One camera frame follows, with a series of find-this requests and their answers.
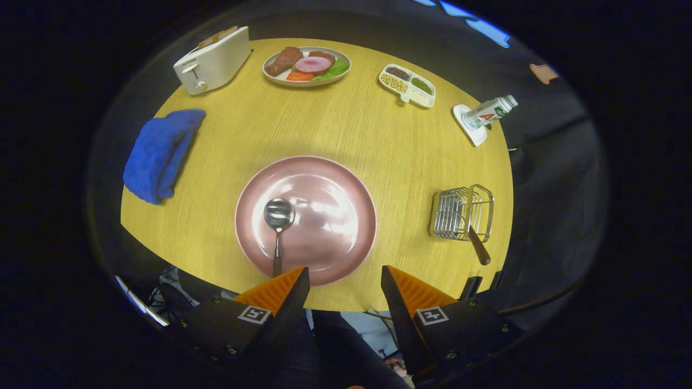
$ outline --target metal rack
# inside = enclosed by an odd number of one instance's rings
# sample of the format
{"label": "metal rack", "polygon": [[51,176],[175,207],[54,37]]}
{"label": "metal rack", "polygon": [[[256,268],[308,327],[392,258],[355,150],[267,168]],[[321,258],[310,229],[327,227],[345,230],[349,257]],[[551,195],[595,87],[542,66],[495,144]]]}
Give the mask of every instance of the metal rack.
{"label": "metal rack", "polygon": [[470,241],[470,224],[481,242],[487,242],[493,225],[494,208],[493,193],[480,184],[443,190],[433,198],[428,232],[444,239]]}

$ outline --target yellow wooden tabletop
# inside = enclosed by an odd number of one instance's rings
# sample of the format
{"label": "yellow wooden tabletop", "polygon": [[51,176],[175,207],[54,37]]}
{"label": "yellow wooden tabletop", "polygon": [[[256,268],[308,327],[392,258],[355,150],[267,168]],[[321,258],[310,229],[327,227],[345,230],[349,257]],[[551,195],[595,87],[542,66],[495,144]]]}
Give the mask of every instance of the yellow wooden tabletop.
{"label": "yellow wooden tabletop", "polygon": [[[349,168],[367,186],[377,211],[370,256],[345,279],[313,287],[306,308],[386,310],[381,268],[389,264],[458,297],[466,279],[488,289],[502,269],[512,224],[513,192],[507,144],[499,122],[474,147],[452,115],[479,102],[437,75],[369,48],[319,39],[263,39],[224,87],[190,96],[179,87],[159,109],[207,113],[190,148],[174,196],[155,206],[122,192],[120,221],[142,244],[174,266],[222,288],[244,292],[267,280],[244,257],[233,225],[240,192],[264,166],[289,156],[315,155]],[[286,46],[322,46],[346,54],[349,74],[329,85],[294,89],[267,80],[262,64]],[[435,85],[424,109],[377,80],[399,64]],[[429,236],[433,195],[481,183],[495,195],[492,262],[481,266],[470,242]]]}

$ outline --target white toaster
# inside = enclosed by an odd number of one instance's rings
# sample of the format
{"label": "white toaster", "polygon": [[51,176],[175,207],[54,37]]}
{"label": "white toaster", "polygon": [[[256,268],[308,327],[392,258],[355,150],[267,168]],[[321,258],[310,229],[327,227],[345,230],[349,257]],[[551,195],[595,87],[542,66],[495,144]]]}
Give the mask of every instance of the white toaster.
{"label": "white toaster", "polygon": [[[218,41],[209,43],[212,38]],[[200,43],[179,59],[173,70],[185,90],[198,95],[229,82],[249,55],[248,28],[231,28]]]}

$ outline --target white coaster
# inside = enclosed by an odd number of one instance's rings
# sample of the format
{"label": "white coaster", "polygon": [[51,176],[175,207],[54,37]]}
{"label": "white coaster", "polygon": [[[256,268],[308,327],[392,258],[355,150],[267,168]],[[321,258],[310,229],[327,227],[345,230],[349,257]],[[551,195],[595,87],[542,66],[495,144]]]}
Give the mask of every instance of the white coaster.
{"label": "white coaster", "polygon": [[488,132],[485,130],[485,126],[473,129],[464,124],[462,115],[470,110],[471,108],[468,108],[466,105],[459,104],[452,108],[452,115],[454,115],[454,118],[457,119],[459,125],[462,126],[464,132],[466,132],[466,135],[468,135],[468,137],[471,139],[471,142],[478,147],[488,138]]}

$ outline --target dark pants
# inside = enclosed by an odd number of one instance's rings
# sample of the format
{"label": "dark pants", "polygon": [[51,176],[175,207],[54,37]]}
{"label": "dark pants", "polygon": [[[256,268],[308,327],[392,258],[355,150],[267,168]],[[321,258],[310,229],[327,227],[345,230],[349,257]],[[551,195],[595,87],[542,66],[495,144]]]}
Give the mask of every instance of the dark pants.
{"label": "dark pants", "polygon": [[289,342],[272,358],[272,386],[278,388],[408,389],[339,312],[312,311],[314,335],[301,315],[286,327]]}

